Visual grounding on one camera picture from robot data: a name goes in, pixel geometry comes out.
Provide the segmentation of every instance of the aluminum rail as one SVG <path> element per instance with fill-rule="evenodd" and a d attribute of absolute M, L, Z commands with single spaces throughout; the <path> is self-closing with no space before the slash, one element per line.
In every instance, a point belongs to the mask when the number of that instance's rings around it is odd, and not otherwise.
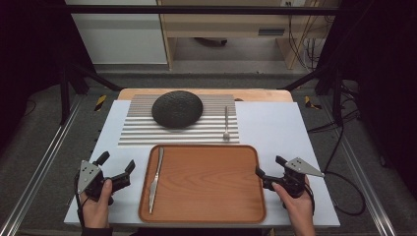
<path fill-rule="evenodd" d="M 48 170 L 53 160 L 55 159 L 56 154 L 58 153 L 65 137 L 68 134 L 68 131 L 70 130 L 77 116 L 78 111 L 80 110 L 80 106 L 83 100 L 83 96 L 76 95 L 69 119 L 64 125 L 61 125 L 56 132 L 55 137 L 53 138 L 42 160 L 34 171 L 27 187 L 21 195 L 21 198 L 16 203 L 14 209 L 9 214 L 8 218 L 0 229 L 1 236 L 14 236 L 18 232 L 18 229 L 26 213 L 28 212 L 31 203 L 33 202 L 34 197 L 36 196 L 36 193 L 42 184 L 43 179 L 48 173 Z"/>
<path fill-rule="evenodd" d="M 151 6 L 151 5 L 44 5 L 50 13 L 75 14 L 211 14 L 211 15 L 292 15 L 349 16 L 359 9 L 321 7 L 251 7 L 251 6 Z"/>

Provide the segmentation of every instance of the butter knife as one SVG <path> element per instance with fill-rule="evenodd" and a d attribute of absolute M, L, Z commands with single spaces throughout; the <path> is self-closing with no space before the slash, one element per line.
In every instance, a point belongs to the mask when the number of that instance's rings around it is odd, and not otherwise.
<path fill-rule="evenodd" d="M 157 180 L 159 179 L 159 171 L 160 171 L 160 165 L 162 164 L 163 159 L 163 147 L 159 148 L 159 159 L 157 162 L 157 169 L 155 177 L 150 184 L 150 193 L 149 193 L 149 213 L 152 214 L 153 209 L 153 202 L 155 201 L 155 194 L 156 194 L 156 187 L 157 187 Z"/>

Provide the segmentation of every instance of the cable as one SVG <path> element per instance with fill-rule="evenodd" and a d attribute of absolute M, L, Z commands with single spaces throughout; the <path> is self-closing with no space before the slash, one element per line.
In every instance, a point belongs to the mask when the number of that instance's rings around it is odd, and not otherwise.
<path fill-rule="evenodd" d="M 356 98 L 359 95 L 358 92 L 352 91 L 344 83 L 341 84 L 341 88 L 342 88 L 342 91 L 344 91 L 344 93 L 351 95 L 353 98 Z"/>
<path fill-rule="evenodd" d="M 342 180 L 344 180 L 344 181 L 346 181 L 348 184 L 350 184 L 351 186 L 353 186 L 353 188 L 355 188 L 355 190 L 358 192 L 358 194 L 359 194 L 359 196 L 360 196 L 360 198 L 361 198 L 361 201 L 362 201 L 362 206 L 361 206 L 361 209 L 358 211 L 358 212 L 349 212 L 349 211 L 347 211 L 347 210 L 344 210 L 344 209 L 342 209 L 342 208 L 340 208 L 340 207 L 338 207 L 338 206 L 334 206 L 334 208 L 336 208 L 337 210 L 339 210 L 340 212 L 342 212 L 342 213 L 345 213 L 345 214 L 348 214 L 348 215 L 351 215 L 351 216 L 357 216 L 357 215 L 360 215 L 360 214 L 362 214 L 364 211 L 365 211 L 365 208 L 366 208 L 366 204 L 365 204 L 365 197 L 364 197 L 364 195 L 363 195 L 363 193 L 361 192 L 361 190 L 353 183 L 353 182 L 351 182 L 350 180 L 348 180 L 346 177 L 344 177 L 344 176 L 342 176 L 342 175 L 340 175 L 340 174 L 337 174 L 337 173 L 334 173 L 334 172 L 331 172 L 331 171 L 328 171 L 328 168 L 329 168 L 329 166 L 330 166 L 330 164 L 331 164 L 331 162 L 333 161 L 333 159 L 334 159 L 334 155 L 335 155 L 335 153 L 336 153 L 336 151 L 337 151 L 337 148 L 339 147 L 339 145 L 340 145 L 340 142 L 341 142 L 341 138 L 342 138 L 342 136 L 343 136 L 343 132 L 344 132 L 344 126 L 343 126 L 343 124 L 341 125 L 341 131 L 340 131 L 340 135 L 339 135 L 339 137 L 338 137 L 338 139 L 337 139 L 337 142 L 336 142 L 336 145 L 334 146 L 334 148 L 333 148 L 333 151 L 331 152 L 331 155 L 330 155 L 330 158 L 328 159 L 328 163 L 326 164 L 326 167 L 325 167 L 325 170 L 323 171 L 323 173 L 324 174 L 326 174 L 326 175 L 328 175 L 328 174 L 330 174 L 330 175 L 334 175 L 334 176 L 337 176 L 337 177 L 339 177 L 340 179 L 342 179 Z"/>
<path fill-rule="evenodd" d="M 341 102 L 341 104 L 343 104 L 343 103 L 345 103 L 345 102 L 347 102 L 347 101 L 349 101 L 349 100 L 353 100 L 353 101 L 355 101 L 354 100 L 354 98 L 350 98 L 350 97 L 348 97 L 348 99 L 345 99 L 343 102 Z M 328 162 L 326 163 L 326 167 L 325 167 L 325 170 L 323 171 L 323 173 L 324 174 L 326 174 L 326 176 L 328 176 L 328 175 L 334 175 L 334 176 L 336 176 L 336 177 L 338 177 L 338 178 L 340 178 L 340 179 L 342 179 L 342 180 L 344 180 L 344 181 L 346 181 L 349 185 L 351 185 L 355 190 L 356 190 L 356 192 L 359 194 L 359 197 L 360 197 L 360 199 L 361 199 L 361 203 L 362 203 L 362 206 L 361 206 L 361 208 L 360 208 L 360 210 L 359 211 L 357 211 L 357 212 L 350 212 L 350 211 L 347 211 L 347 210 L 345 210 L 345 209 L 342 209 L 342 208 L 340 208 L 339 206 L 334 206 L 334 208 L 335 209 L 337 209 L 338 211 L 340 211 L 340 212 L 342 212 L 342 213 L 345 213 L 345 214 L 347 214 L 347 215 L 351 215 L 351 216 L 358 216 L 358 215 L 360 215 L 360 214 L 362 214 L 364 211 L 365 211 L 365 209 L 366 209 L 366 201 L 365 201 L 365 197 L 364 197 L 364 195 L 363 195 L 363 193 L 362 193 L 362 191 L 352 182 L 352 181 L 350 181 L 349 179 L 347 179 L 346 177 L 344 177 L 344 176 L 342 176 L 342 175 L 340 175 L 340 174 L 337 174 L 337 173 L 335 173 L 335 172 L 332 172 L 332 171 L 328 171 L 328 169 L 329 169 L 329 166 L 330 166 L 330 164 L 331 164 L 331 162 L 333 161 L 333 159 L 334 159 L 334 157 L 335 157 L 335 153 L 336 153 L 336 151 L 337 151 L 337 148 L 339 147 L 339 145 L 340 145 L 340 142 L 341 142 L 341 139 L 342 139 L 342 137 L 343 137 L 343 133 L 344 133 L 344 124 L 345 123 L 347 123 L 347 122 L 349 122 L 349 121 L 351 121 L 351 120 L 353 120 L 353 119 L 355 119 L 355 118 L 357 118 L 357 115 L 356 116 L 353 116 L 353 117 L 350 117 L 352 114 L 354 114 L 355 112 L 357 112 L 358 111 L 358 109 L 355 109 L 355 110 L 353 110 L 353 111 L 351 111 L 351 112 L 349 112 L 349 113 L 347 113 L 346 115 L 344 115 L 342 118 L 343 118 L 343 120 L 344 119 L 347 119 L 348 121 L 346 121 L 346 122 L 343 122 L 342 123 L 342 125 L 340 126 L 340 128 L 341 128 L 341 130 L 340 130 L 340 134 L 339 134 L 339 137 L 338 137 L 338 139 L 337 139 L 337 142 L 336 142 L 336 144 L 335 144 L 335 146 L 334 146 L 334 148 L 333 148 L 333 150 L 332 150 L 332 152 L 331 152 L 331 155 L 330 155 L 330 157 L 329 157 L 329 159 L 328 159 Z M 317 127 L 317 128 L 314 128 L 314 129 L 311 129 L 311 130 L 309 130 L 308 131 L 308 133 L 317 133 L 317 132 L 323 132 L 323 131 L 329 131 L 329 130 L 333 130 L 333 129 L 335 129 L 335 128 L 338 128 L 338 127 L 333 127 L 333 128 L 330 128 L 330 129 L 326 129 L 326 130 L 324 130 L 324 128 L 327 128 L 327 127 L 330 127 L 330 126 L 332 126 L 332 125 L 335 125 L 336 123 L 335 123 L 335 121 L 333 120 L 333 121 L 331 121 L 331 122 L 329 122 L 329 123 L 327 123 L 327 124 L 324 124 L 323 126 L 320 126 L 320 127 Z"/>
<path fill-rule="evenodd" d="M 34 100 L 28 100 L 28 102 L 33 103 L 33 108 L 32 108 L 30 111 L 28 111 L 28 112 L 24 115 L 24 117 L 25 117 L 25 116 L 27 116 L 27 115 L 29 115 L 29 114 L 31 114 L 31 113 L 34 111 L 34 109 L 36 108 L 36 102 L 35 102 Z"/>
<path fill-rule="evenodd" d="M 342 105 L 343 105 L 344 103 L 346 103 L 347 101 L 353 101 L 353 102 L 355 102 L 355 104 L 356 104 L 356 99 L 355 99 L 355 97 L 348 96 L 348 95 L 347 95 L 347 94 L 345 94 L 345 93 L 342 93 L 342 95 L 346 97 L 346 99 L 345 99 L 345 100 L 343 100 L 343 101 L 341 102 L 341 104 L 342 104 Z"/>
<path fill-rule="evenodd" d="M 310 55 L 310 38 L 307 39 L 307 47 L 306 50 L 304 50 L 304 53 L 307 51 L 307 55 L 312 63 L 311 69 L 314 71 L 316 68 L 314 67 L 314 62 L 313 62 L 313 58 Z"/>
<path fill-rule="evenodd" d="M 363 195 L 362 191 L 352 181 L 348 180 L 346 177 L 344 177 L 344 176 L 342 176 L 340 174 L 337 174 L 337 173 L 334 173 L 334 172 L 331 172 L 331 171 L 327 171 L 325 174 L 326 175 L 334 175 L 334 176 L 337 176 L 340 179 L 346 181 L 347 183 L 349 183 L 356 190 L 356 192 L 358 192 L 358 194 L 359 194 L 359 196 L 361 198 L 362 206 L 361 206 L 361 209 L 358 212 L 349 212 L 349 211 L 347 211 L 345 209 L 340 208 L 339 206 L 334 206 L 334 208 L 336 208 L 340 212 L 343 212 L 343 213 L 348 214 L 348 215 L 351 215 L 351 216 L 361 215 L 365 211 L 365 209 L 366 209 L 365 196 Z"/>
<path fill-rule="evenodd" d="M 330 16 L 325 16 L 325 21 L 327 23 L 333 23 L 334 22 L 334 19 L 331 19 Z"/>
<path fill-rule="evenodd" d="M 76 196 L 76 201 L 77 201 L 77 214 L 80 220 L 80 224 L 81 226 L 84 228 L 85 224 L 84 224 L 84 214 L 83 214 L 83 206 L 84 204 L 87 202 L 87 200 L 85 200 L 83 202 L 83 204 L 81 205 L 81 201 L 80 201 L 80 196 L 78 194 L 78 181 L 80 179 L 80 171 L 77 172 L 76 176 L 74 177 L 74 194 Z"/>
<path fill-rule="evenodd" d="M 310 58 L 310 60 L 312 60 L 312 61 L 314 61 L 314 62 L 318 62 L 319 61 L 319 59 L 320 59 L 320 56 L 315 56 L 314 55 L 314 50 L 315 50 L 315 48 L 317 48 L 318 46 L 316 46 L 316 39 L 315 38 L 312 38 L 312 40 L 313 40 L 313 42 L 312 42 L 312 53 L 311 53 L 311 55 L 310 55 L 310 38 L 308 39 L 308 44 L 307 44 L 307 52 L 308 52 L 308 55 L 309 55 L 309 58 Z"/>
<path fill-rule="evenodd" d="M 316 202 L 314 201 L 314 194 L 313 194 L 313 190 L 310 188 L 310 185 L 308 185 L 307 183 L 304 184 L 304 190 L 307 192 L 307 194 L 310 196 L 310 199 L 312 201 L 312 209 L 313 209 L 313 215 L 314 215 L 314 211 L 316 209 Z"/>
<path fill-rule="evenodd" d="M 304 62 L 304 65 L 307 65 L 307 63 L 306 63 L 306 50 L 304 50 L 304 53 L 303 53 L 303 62 Z"/>
<path fill-rule="evenodd" d="M 291 47 L 291 50 L 295 54 L 295 57 L 298 59 L 298 62 L 301 64 L 302 67 L 306 68 L 307 66 L 303 63 L 303 61 L 300 58 L 300 54 L 298 53 L 299 48 L 297 47 L 297 43 L 295 42 L 294 36 L 292 35 L 292 15 L 288 16 L 288 42 L 289 46 Z"/>
<path fill-rule="evenodd" d="M 313 43 L 312 43 L 312 56 L 310 57 L 310 60 L 312 61 L 312 68 L 313 70 L 315 69 L 314 67 L 314 45 L 316 44 L 316 39 L 313 38 Z"/>

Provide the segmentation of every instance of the round black plate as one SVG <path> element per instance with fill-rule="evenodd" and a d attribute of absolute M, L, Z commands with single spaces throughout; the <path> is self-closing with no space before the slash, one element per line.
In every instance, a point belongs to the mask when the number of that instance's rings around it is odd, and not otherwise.
<path fill-rule="evenodd" d="M 175 90 L 160 96 L 152 107 L 156 123 L 166 128 L 185 128 L 200 119 L 203 103 L 195 94 Z"/>

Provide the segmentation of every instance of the white wall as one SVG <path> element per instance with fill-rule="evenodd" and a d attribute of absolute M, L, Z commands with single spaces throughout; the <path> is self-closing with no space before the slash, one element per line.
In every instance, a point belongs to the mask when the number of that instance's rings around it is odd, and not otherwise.
<path fill-rule="evenodd" d="M 66 0 L 84 5 L 156 5 L 154 0 Z M 73 14 L 93 64 L 167 64 L 158 15 Z"/>

